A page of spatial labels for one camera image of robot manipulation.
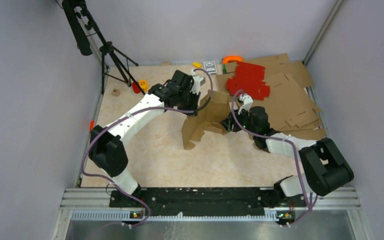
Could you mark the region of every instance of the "gray wall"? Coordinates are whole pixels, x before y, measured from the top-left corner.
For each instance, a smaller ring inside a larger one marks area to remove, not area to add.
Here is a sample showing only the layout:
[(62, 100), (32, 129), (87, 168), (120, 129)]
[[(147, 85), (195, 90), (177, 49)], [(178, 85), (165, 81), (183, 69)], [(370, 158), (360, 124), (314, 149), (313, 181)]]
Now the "gray wall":
[(348, 1), (309, 70), (372, 231), (384, 239), (384, 1)]
[(335, 0), (87, 0), (107, 41), (140, 64), (287, 52), (304, 59)]
[(0, 240), (50, 238), (99, 88), (53, 0), (0, 0)]

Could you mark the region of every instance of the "flattened cardboard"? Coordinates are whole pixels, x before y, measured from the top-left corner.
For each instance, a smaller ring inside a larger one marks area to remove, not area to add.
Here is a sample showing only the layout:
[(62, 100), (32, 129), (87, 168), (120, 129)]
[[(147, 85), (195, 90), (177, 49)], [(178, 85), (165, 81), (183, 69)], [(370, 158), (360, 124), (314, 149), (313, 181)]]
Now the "flattened cardboard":
[(291, 135), (296, 138), (306, 140), (320, 140), (326, 137), (326, 130), (324, 128), (313, 130), (298, 130), (298, 131), (283, 131), (286, 135)]
[(319, 119), (321, 109), (290, 74), (278, 73), (264, 81), (270, 86), (270, 96), (254, 101), (253, 106), (265, 108), (272, 128), (302, 127)]
[(317, 119), (314, 122), (311, 122), (309, 124), (306, 124), (302, 127), (298, 126), (286, 126), (279, 129), (281, 132), (287, 132), (287, 131), (299, 131), (299, 130), (313, 130), (315, 128), (318, 128), (322, 125), (322, 119)]
[[(265, 67), (265, 77), (278, 73), (291, 74), (296, 82), (302, 87), (307, 88), (314, 85), (310, 72), (301, 61), (289, 62), (288, 54), (264, 56), (244, 60), (245, 63), (256, 64)], [(225, 64), (227, 73), (234, 73), (237, 63)]]
[[(200, 106), (207, 101), (209, 95), (210, 91), (201, 99)], [(201, 141), (204, 131), (223, 135), (227, 133), (220, 122), (229, 115), (229, 99), (230, 95), (228, 93), (213, 91), (210, 102), (203, 110), (198, 112), (197, 116), (187, 116), (181, 128), (184, 149), (193, 149), (195, 147), (193, 142)]]

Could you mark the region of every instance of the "small yellow block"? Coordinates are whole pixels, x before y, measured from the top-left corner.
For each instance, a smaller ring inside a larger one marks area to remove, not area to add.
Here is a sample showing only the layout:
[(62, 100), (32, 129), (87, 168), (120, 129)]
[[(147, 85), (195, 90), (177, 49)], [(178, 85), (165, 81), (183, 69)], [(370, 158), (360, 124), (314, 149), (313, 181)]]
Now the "small yellow block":
[(196, 62), (196, 61), (194, 61), (194, 62), (192, 63), (192, 65), (193, 65), (195, 68), (197, 68), (197, 69), (200, 69), (200, 68), (202, 67), (201, 63)]
[(145, 93), (148, 92), (148, 82), (145, 79), (139, 81), (139, 86)]

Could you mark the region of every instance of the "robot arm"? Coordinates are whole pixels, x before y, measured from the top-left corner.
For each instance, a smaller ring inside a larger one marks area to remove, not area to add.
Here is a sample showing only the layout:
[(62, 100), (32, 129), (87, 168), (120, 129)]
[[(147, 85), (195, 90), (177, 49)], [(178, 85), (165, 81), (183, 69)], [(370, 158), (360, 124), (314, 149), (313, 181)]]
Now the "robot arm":
[[(164, 110), (146, 110), (135, 116), (132, 116), (132, 113), (149, 107), (177, 107), (179, 110), (195, 111), (198, 107), (201, 85), (204, 82), (205, 78), (196, 75), (194, 71), (188, 75), (177, 70), (173, 77), (166, 82), (166, 85), (156, 84), (152, 86), (138, 104), (120, 117), (120, 119), (125, 117), (128, 119), (114, 126), (98, 139), (89, 153), (89, 158), (107, 173), (115, 184), (126, 193), (132, 194), (139, 185), (126, 169), (128, 157), (124, 146), (152, 119), (164, 113)], [(91, 132), (90, 141), (103, 129), (99, 125), (95, 126)]]
[[(305, 189), (308, 192), (325, 196), (354, 179), (352, 169), (332, 139), (326, 137), (316, 141), (285, 135), (270, 127), (269, 116), (264, 107), (251, 107), (253, 101), (249, 95), (241, 95), (238, 101), (242, 106), (238, 110), (235, 110), (234, 114), (239, 123), (247, 130), (259, 135), (284, 140), (288, 139), (293, 142), (298, 151), (298, 158), (304, 169), (302, 179)], [(221, 124), (227, 131), (237, 132), (241, 130), (234, 121), (231, 113)], [(254, 136), (253, 140), (259, 149), (294, 158), (293, 147), (288, 142), (257, 136)], [(323, 164), (321, 160), (327, 160), (327, 163)], [(275, 191), (279, 192), (281, 197), (292, 197), (303, 194), (298, 176), (282, 179), (275, 183), (274, 188)]]

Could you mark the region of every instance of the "orange handle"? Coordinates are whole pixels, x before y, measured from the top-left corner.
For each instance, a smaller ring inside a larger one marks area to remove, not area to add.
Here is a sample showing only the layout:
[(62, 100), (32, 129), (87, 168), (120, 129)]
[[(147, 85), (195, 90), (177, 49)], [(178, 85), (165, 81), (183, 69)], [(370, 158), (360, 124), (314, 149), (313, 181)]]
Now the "orange handle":
[(241, 56), (227, 56), (227, 57), (223, 58), (222, 63), (228, 64), (228, 63), (232, 63), (232, 62), (242, 62), (243, 60), (244, 60), (244, 58)]

